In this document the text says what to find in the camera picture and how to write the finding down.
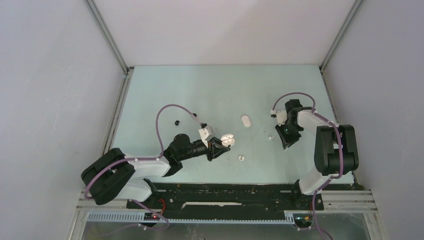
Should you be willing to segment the white charging case with dot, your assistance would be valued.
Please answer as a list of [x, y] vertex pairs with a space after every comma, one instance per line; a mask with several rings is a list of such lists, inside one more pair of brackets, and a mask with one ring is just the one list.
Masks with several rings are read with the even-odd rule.
[[235, 143], [235, 138], [234, 138], [233, 134], [228, 133], [228, 134], [222, 135], [221, 138], [220, 138], [220, 141], [221, 141], [222, 146], [231, 147]]

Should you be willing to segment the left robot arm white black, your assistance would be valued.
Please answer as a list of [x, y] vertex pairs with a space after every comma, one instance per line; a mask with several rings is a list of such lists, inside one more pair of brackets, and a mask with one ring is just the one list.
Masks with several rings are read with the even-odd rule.
[[127, 199], [153, 208], [158, 194], [151, 177], [175, 175], [183, 168], [184, 160], [206, 156], [212, 161], [229, 152], [234, 143], [234, 135], [230, 133], [207, 141], [191, 141], [188, 135], [181, 133], [174, 137], [163, 156], [156, 159], [127, 157], [119, 148], [113, 148], [82, 172], [84, 197], [99, 206], [115, 199]]

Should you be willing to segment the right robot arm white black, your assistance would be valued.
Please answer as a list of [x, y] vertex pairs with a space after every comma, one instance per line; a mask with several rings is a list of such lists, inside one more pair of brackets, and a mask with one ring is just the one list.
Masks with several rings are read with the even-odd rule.
[[311, 196], [359, 167], [356, 133], [352, 125], [335, 123], [313, 106], [303, 106], [298, 99], [290, 99], [284, 106], [284, 110], [270, 111], [277, 120], [274, 128], [284, 150], [297, 143], [303, 131], [314, 134], [313, 168], [295, 182], [290, 196], [295, 208], [304, 209], [310, 204]]

